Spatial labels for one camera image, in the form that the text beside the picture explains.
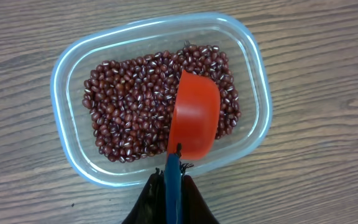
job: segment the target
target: wood grain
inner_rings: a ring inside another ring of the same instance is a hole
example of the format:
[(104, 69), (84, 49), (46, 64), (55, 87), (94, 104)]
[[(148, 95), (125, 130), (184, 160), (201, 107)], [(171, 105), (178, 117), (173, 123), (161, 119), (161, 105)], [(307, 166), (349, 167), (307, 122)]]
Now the wood grain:
[(221, 223), (358, 224), (358, 1), (0, 0), (0, 223), (120, 223), (140, 188), (70, 167), (50, 102), (73, 41), (148, 17), (220, 11), (258, 40), (273, 124), (251, 155), (195, 178)]

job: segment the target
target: clear plastic container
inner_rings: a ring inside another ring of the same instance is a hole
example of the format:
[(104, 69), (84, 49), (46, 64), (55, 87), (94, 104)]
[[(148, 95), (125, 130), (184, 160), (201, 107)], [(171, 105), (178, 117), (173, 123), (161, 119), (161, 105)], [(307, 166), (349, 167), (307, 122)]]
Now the clear plastic container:
[(89, 110), (81, 104), (83, 81), (103, 60), (126, 60), (177, 51), (185, 40), (218, 45), (227, 53), (239, 92), (242, 117), (233, 133), (215, 141), (210, 153), (192, 161), (192, 176), (216, 169), (252, 152), (272, 120), (272, 100), (257, 42), (234, 18), (219, 13), (159, 17), (133, 22), (84, 37), (71, 44), (53, 68), (50, 82), (53, 112), (68, 161), (86, 180), (103, 187), (143, 184), (155, 168), (164, 169), (165, 154), (132, 163), (110, 162), (98, 153)]

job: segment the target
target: blue container rim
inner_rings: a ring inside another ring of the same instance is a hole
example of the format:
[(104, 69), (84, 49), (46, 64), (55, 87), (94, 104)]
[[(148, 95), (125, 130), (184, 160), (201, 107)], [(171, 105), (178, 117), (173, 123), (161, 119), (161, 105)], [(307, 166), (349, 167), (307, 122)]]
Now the blue container rim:
[[(269, 84), (267, 82), (267, 75), (265, 72), (265, 67), (262, 61), (262, 56), (260, 54), (260, 50), (259, 47), (257, 45), (257, 42), (254, 38), (254, 36), (251, 34), (251, 32), (249, 31), (249, 29), (243, 25), (241, 22), (239, 22), (237, 19), (228, 16), (226, 14), (222, 14), (222, 13), (218, 13), (218, 12), (202, 12), (202, 13), (195, 13), (195, 14), (184, 14), (184, 15), (175, 15), (175, 16), (163, 16), (163, 17), (155, 17), (155, 18), (151, 18), (151, 19), (145, 19), (145, 20), (141, 20), (141, 21), (135, 21), (135, 22), (130, 22), (126, 25), (123, 26), (119, 26), (119, 27), (115, 27), (112, 29), (108, 29), (108, 30), (103, 30), (101, 32), (97, 32), (95, 34), (91, 34), (91, 35), (87, 35), (77, 41), (75, 41), (74, 43), (72, 43), (69, 47), (67, 47), (62, 54), (60, 54), (55, 66), (53, 67), (52, 70), (52, 76), (51, 76), (51, 80), (50, 80), (50, 95), (51, 95), (51, 101), (52, 101), (52, 108), (53, 108), (53, 114), (55, 117), (55, 122), (57, 125), (57, 130), (58, 130), (58, 134), (59, 134), (59, 138), (60, 138), (60, 142), (62, 144), (63, 147), (63, 151), (66, 155), (67, 160), (69, 161), (70, 165), (72, 166), (72, 168), (75, 170), (75, 172), (77, 174), (79, 174), (80, 176), (82, 176), (84, 179), (86, 179), (88, 182), (91, 182), (95, 185), (101, 186), (101, 187), (127, 187), (130, 185), (138, 185), (141, 184), (141, 182), (132, 182), (129, 184), (117, 184), (117, 183), (110, 183), (110, 182), (102, 182), (98, 179), (93, 178), (91, 175), (87, 174), (84, 170), (80, 169), (70, 158), (69, 156), (69, 152), (67, 149), (67, 144), (66, 144), (66, 137), (65, 137), (65, 133), (64, 130), (62, 129), (62, 122), (61, 122), (61, 116), (60, 116), (60, 112), (58, 110), (58, 98), (57, 98), (57, 94), (56, 94), (56, 89), (55, 89), (55, 80), (57, 77), (57, 72), (58, 69), (60, 68), (60, 66), (65, 63), (65, 59), (67, 58), (67, 56), (70, 54), (71, 51), (73, 51), (74, 49), (76, 49), (77, 47), (97, 38), (97, 37), (101, 37), (101, 36), (105, 36), (105, 35), (109, 35), (109, 34), (113, 34), (116, 32), (120, 32), (123, 30), (129, 30), (129, 29), (134, 29), (136, 27), (143, 27), (143, 26), (149, 26), (149, 25), (153, 25), (153, 24), (158, 24), (158, 23), (163, 23), (166, 21), (174, 21), (174, 20), (195, 20), (196, 19), (217, 19), (220, 21), (224, 21), (227, 22), (229, 24), (231, 24), (232, 26), (234, 26), (235, 29), (237, 29), (237, 31), (246, 36), (248, 38), (248, 40), (250, 41), (250, 43), (252, 44), (252, 47), (254, 48), (253, 51), (253, 56), (257, 59), (258, 61), (258, 66), (259, 66), (259, 73), (261, 75), (261, 79), (262, 79), (262, 84), (265, 88), (265, 99), (267, 100), (267, 104), (265, 105), (267, 107), (267, 115), (266, 115), (266, 120), (264, 122), (264, 125), (262, 127), (262, 131), (259, 134), (258, 139), (253, 142), (245, 151), (241, 151), (240, 153), (238, 153), (237, 155), (239, 157), (244, 157), (246, 155), (248, 155), (249, 153), (251, 153), (256, 147), (258, 147), (260, 145), (260, 143), (262, 143), (263, 139), (265, 138), (270, 125), (272, 123), (272, 116), (273, 116), (273, 104), (272, 104), (272, 97), (270, 95), (270, 88), (269, 88)], [(215, 168), (221, 167), (227, 163), (230, 163), (234, 160), (236, 160), (239, 157), (232, 157), (232, 159), (227, 159), (225, 160), (225, 162), (215, 162), (212, 166), (211, 163), (204, 165), (204, 170), (205, 172), (211, 171)]]

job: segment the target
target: pile of beans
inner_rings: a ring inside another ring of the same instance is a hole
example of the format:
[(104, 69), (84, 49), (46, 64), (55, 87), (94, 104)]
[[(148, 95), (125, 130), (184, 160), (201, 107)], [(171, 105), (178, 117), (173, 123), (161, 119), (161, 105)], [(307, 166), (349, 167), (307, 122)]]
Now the pile of beans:
[(185, 44), (176, 53), (103, 61), (84, 81), (82, 101), (99, 153), (124, 163), (165, 152), (183, 69), (217, 84), (221, 110), (215, 139), (231, 134), (241, 112), (228, 60), (216, 45)]

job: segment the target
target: orange plastic scoop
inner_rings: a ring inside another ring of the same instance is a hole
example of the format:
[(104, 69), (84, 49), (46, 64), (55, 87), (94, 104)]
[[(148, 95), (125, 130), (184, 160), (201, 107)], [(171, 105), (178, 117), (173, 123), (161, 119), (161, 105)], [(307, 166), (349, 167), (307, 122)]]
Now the orange plastic scoop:
[(206, 77), (182, 71), (168, 140), (168, 154), (181, 144), (181, 158), (197, 160), (213, 145), (218, 128), (220, 94)]

